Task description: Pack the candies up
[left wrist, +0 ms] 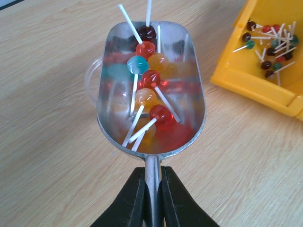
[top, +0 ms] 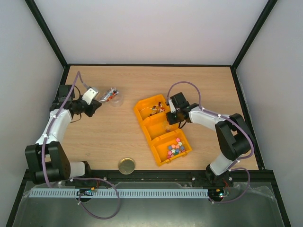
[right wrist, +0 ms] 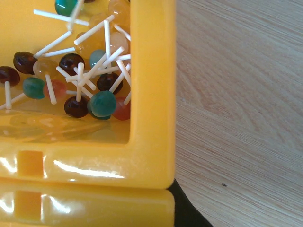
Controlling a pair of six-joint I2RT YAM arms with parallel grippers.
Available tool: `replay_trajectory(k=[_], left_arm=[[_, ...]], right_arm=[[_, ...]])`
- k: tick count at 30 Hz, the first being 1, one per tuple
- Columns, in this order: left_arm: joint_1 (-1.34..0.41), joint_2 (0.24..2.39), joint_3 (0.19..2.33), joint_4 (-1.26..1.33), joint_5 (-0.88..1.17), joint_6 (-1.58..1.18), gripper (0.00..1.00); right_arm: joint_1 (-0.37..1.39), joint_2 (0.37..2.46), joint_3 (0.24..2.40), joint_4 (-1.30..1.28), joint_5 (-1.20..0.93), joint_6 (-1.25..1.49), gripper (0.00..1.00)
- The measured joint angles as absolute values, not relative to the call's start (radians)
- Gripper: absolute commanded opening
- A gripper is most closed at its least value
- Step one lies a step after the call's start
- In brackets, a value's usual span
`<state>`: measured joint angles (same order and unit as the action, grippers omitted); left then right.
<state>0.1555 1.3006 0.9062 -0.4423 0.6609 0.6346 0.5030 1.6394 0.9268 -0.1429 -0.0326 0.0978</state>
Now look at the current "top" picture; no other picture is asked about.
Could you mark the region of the yellow star candy bin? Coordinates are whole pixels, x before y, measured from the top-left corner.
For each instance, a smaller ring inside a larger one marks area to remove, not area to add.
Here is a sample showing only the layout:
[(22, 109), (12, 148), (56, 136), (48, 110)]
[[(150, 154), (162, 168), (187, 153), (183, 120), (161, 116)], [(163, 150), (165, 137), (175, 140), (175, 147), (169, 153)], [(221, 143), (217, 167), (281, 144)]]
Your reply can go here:
[(179, 157), (185, 157), (192, 151), (192, 147), (181, 129), (156, 137), (151, 141), (150, 148), (157, 166), (168, 164)]

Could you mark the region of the yellow lollipop bin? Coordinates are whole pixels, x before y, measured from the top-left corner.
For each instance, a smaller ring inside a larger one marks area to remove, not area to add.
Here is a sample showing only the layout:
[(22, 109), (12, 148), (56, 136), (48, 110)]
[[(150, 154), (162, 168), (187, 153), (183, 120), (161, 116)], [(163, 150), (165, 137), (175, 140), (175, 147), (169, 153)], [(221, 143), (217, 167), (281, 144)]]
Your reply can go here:
[(167, 113), (170, 107), (166, 104), (166, 99), (162, 94), (140, 100), (134, 106), (134, 113), (139, 122), (146, 118), (160, 113)]

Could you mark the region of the metal scoop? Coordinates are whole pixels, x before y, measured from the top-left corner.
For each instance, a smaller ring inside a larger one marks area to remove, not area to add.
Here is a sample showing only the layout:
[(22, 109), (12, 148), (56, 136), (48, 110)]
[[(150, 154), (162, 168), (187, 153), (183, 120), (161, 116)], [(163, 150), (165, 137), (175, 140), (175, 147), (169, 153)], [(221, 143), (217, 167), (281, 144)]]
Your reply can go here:
[(107, 103), (112, 100), (116, 95), (118, 95), (118, 91), (107, 91), (100, 99), (100, 103)]

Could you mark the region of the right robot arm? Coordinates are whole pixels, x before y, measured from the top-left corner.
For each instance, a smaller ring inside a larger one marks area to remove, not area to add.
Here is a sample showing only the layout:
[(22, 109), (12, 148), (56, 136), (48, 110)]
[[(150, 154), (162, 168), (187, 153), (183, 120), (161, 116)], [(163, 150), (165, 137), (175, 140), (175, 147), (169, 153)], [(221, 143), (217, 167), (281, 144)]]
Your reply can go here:
[(170, 107), (166, 113), (170, 125), (194, 123), (216, 132), (221, 153), (206, 167), (205, 177), (209, 184), (217, 185), (225, 172), (231, 171), (241, 159), (254, 154), (254, 138), (240, 114), (223, 115), (197, 103), (190, 104), (181, 92), (168, 97), (166, 104)]

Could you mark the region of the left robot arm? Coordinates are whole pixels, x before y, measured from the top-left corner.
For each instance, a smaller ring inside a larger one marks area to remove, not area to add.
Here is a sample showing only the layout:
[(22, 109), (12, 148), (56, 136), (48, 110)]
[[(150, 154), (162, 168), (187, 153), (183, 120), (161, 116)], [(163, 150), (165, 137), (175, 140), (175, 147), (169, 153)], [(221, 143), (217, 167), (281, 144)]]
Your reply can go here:
[(79, 98), (72, 85), (61, 85), (50, 107), (50, 117), (41, 137), (25, 149), (29, 174), (34, 184), (51, 183), (86, 175), (90, 166), (86, 161), (71, 162), (61, 142), (72, 118), (82, 114), (92, 117), (101, 107), (95, 98), (98, 90), (89, 87)]

